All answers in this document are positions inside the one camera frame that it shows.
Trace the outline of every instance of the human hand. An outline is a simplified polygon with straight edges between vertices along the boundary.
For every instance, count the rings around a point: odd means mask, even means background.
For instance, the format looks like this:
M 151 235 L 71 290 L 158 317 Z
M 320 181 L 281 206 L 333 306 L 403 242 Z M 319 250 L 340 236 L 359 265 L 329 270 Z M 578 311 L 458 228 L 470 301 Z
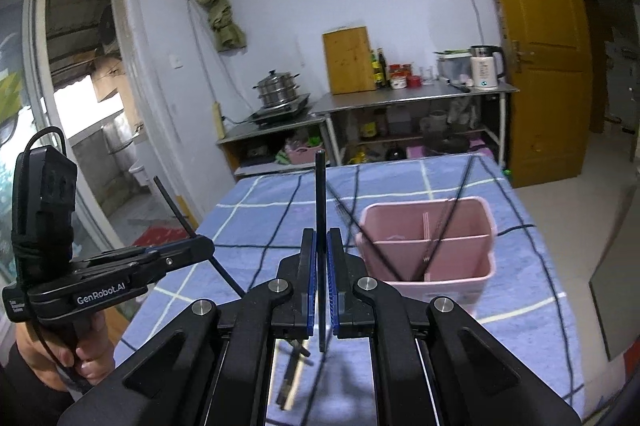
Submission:
M 104 311 L 91 317 L 91 329 L 79 338 L 76 348 L 76 361 L 73 353 L 53 332 L 40 328 L 44 340 L 51 352 L 63 366 L 75 365 L 76 372 L 85 377 L 89 383 L 96 385 L 115 368 L 113 344 L 107 335 Z M 15 343 L 22 359 L 29 365 L 33 373 L 49 388 L 66 391 L 66 387 L 58 375 L 57 365 L 47 354 L 44 346 L 38 341 L 33 327 L 29 323 L 18 323 L 15 331 Z

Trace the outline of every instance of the red mat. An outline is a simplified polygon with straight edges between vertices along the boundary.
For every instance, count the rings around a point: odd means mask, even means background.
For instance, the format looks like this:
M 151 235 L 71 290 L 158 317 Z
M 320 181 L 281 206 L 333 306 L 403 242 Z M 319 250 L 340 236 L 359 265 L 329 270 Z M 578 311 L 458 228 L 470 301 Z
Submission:
M 149 226 L 142 235 L 133 243 L 134 246 L 162 246 L 169 242 L 180 241 L 188 238 L 188 233 L 182 229 L 179 225 L 173 227 L 171 225 L 156 225 Z

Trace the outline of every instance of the stainless steel pot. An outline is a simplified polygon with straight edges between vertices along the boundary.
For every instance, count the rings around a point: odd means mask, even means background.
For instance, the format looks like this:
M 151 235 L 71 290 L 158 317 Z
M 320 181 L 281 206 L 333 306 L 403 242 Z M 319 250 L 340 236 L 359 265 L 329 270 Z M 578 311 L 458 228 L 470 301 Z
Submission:
M 258 98 L 265 109 L 278 107 L 298 98 L 297 85 L 290 72 L 269 71 L 269 75 L 260 80 L 254 89 L 258 89 Z

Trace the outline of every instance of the white kettle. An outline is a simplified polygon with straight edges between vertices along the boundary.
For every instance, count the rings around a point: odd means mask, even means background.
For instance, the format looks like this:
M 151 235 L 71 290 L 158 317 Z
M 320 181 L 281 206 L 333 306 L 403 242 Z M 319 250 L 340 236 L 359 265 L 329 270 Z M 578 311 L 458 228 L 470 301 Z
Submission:
M 474 87 L 482 90 L 493 90 L 498 88 L 498 80 L 504 78 L 506 60 L 502 47 L 497 45 L 472 45 L 469 48 L 471 53 L 471 75 Z M 500 54 L 502 58 L 502 72 L 496 72 L 496 61 L 494 54 Z

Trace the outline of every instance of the metal bolt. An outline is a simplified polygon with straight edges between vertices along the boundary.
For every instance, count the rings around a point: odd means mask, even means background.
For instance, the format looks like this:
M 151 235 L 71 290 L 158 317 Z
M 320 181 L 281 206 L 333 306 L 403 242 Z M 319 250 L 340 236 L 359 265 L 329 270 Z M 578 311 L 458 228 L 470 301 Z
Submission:
M 289 282 L 282 278 L 274 278 L 269 282 L 269 290 L 273 292 L 286 291 L 289 286 Z
M 433 306 L 440 312 L 449 312 L 453 310 L 453 302 L 444 296 L 436 298 L 436 301 L 433 302 Z
M 212 309 L 211 302 L 208 300 L 197 300 L 191 305 L 191 311 L 198 316 L 204 316 Z
M 372 291 L 378 286 L 378 281 L 370 276 L 363 276 L 358 280 L 358 287 L 363 291 Z

